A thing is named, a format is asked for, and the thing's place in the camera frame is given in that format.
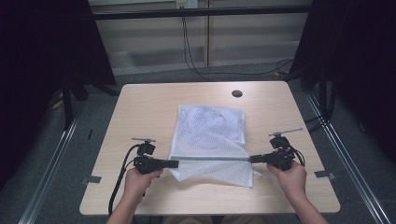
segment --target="forearm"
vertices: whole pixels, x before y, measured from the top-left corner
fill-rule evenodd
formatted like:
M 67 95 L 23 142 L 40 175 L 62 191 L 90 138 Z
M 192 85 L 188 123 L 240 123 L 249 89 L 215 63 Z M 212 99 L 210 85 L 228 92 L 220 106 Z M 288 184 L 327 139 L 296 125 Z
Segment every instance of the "forearm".
M 322 214 L 315 208 L 315 206 L 309 202 L 304 193 L 298 195 L 287 195 L 287 197 L 303 224 L 328 223 Z
M 138 205 L 138 200 L 136 199 L 126 199 L 122 197 L 116 209 L 114 209 L 107 224 L 117 223 L 117 224 L 131 224 L 134 217 L 134 211 Z

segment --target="gray carpet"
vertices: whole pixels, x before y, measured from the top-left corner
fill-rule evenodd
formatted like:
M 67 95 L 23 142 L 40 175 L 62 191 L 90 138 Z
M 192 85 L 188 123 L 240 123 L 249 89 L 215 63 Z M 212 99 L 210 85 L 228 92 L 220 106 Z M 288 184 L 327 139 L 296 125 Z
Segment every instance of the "gray carpet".
M 260 73 L 274 68 L 276 68 L 276 63 L 233 65 L 199 70 L 247 74 Z M 253 76 L 232 74 L 203 76 L 211 81 L 277 79 L 272 73 Z M 127 83 L 208 81 L 188 69 L 122 76 L 116 77 L 116 80 L 118 90 Z M 303 118 L 315 117 L 305 93 L 300 88 L 300 81 L 293 80 L 289 84 Z M 82 113 L 35 223 L 105 223 L 107 220 L 104 216 L 86 217 L 78 211 L 86 188 L 80 184 L 80 180 L 91 174 L 118 98 L 92 87 L 87 87 L 87 89 L 90 92 L 89 99 L 82 103 L 75 102 L 75 108 L 81 106 Z M 388 212 L 388 216 L 391 220 L 396 220 L 396 215 L 392 213 L 396 211 L 396 192 L 393 190 L 396 186 L 394 178 L 396 165 L 382 154 L 370 134 L 361 132 L 356 117 L 341 99 L 336 98 L 331 122 L 369 186 Z M 307 126 L 309 128 L 316 123 L 313 121 Z M 41 124 L 40 135 L 30 150 L 29 156 L 0 192 L 0 223 L 19 222 L 62 136 L 63 126 L 62 108 L 47 111 Z M 331 223 L 375 223 L 325 132 L 319 129 L 312 132 L 311 136 L 326 170 L 337 174 L 337 178 L 332 180 L 332 186 L 340 201 L 341 210 L 336 214 L 327 214 L 325 217 Z M 295 215 L 278 215 L 275 219 L 277 223 L 299 223 Z M 146 223 L 146 220 L 145 217 L 141 217 L 139 223 Z

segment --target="white fabric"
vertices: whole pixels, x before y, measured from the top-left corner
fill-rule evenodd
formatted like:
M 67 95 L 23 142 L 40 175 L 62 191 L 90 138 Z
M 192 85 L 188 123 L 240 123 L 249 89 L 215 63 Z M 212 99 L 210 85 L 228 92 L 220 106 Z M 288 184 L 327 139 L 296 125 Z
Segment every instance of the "white fabric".
M 208 105 L 180 105 L 169 159 L 179 160 L 172 175 L 222 180 L 252 187 L 245 145 L 245 112 Z

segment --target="metal bracket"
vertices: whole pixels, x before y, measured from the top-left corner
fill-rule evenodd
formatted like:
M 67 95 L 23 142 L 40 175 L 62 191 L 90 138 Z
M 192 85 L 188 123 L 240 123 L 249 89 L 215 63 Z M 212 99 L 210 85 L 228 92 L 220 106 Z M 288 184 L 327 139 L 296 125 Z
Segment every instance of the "metal bracket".
M 330 180 L 333 180 L 337 177 L 334 172 L 328 173 L 327 171 L 316 171 L 314 174 L 317 178 L 329 177 Z
M 88 185 L 88 183 L 99 184 L 101 179 L 102 179 L 101 176 L 90 175 L 90 176 L 82 178 L 80 184 L 82 184 L 82 185 Z

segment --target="human hand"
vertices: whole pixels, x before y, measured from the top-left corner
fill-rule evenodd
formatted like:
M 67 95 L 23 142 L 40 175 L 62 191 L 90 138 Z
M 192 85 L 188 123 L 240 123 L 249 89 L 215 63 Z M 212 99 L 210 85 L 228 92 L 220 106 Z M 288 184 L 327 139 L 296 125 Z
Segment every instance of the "human hand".
M 129 169 L 125 176 L 125 186 L 122 199 L 134 203 L 141 203 L 143 194 L 150 186 L 151 180 L 159 177 L 162 173 L 163 169 L 142 175 L 135 168 Z
M 288 171 L 281 171 L 271 164 L 267 164 L 267 169 L 276 176 L 287 197 L 305 194 L 306 170 L 298 162 L 293 161 Z

